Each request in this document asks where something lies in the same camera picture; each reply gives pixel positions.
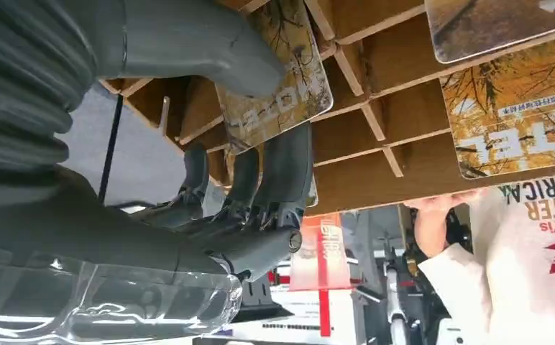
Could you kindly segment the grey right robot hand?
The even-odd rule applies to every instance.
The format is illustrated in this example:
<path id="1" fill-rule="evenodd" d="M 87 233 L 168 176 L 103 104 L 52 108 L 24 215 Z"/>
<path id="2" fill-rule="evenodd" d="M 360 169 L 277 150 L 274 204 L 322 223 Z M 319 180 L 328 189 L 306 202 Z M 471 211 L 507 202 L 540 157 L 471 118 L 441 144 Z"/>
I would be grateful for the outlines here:
<path id="1" fill-rule="evenodd" d="M 105 207 L 63 167 L 58 139 L 99 79 L 199 75 L 267 96 L 285 74 L 237 11 L 215 1 L 0 1 L 0 251 L 168 272 L 265 274 L 290 253 L 312 181 L 311 128 L 265 144 L 251 219 L 190 239 Z"/>

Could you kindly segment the person's hand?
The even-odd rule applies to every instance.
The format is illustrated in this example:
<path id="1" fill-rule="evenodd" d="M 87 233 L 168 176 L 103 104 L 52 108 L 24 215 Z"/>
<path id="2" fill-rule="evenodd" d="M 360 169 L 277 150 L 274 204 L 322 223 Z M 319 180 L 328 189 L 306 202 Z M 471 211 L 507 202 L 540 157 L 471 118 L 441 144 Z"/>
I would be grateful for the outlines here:
<path id="1" fill-rule="evenodd" d="M 478 188 L 404 202 L 405 206 L 417 210 L 414 237 L 418 247 L 428 258 L 439 255 L 447 247 L 446 217 L 448 212 L 458 205 L 479 198 L 485 191 L 486 188 Z"/>

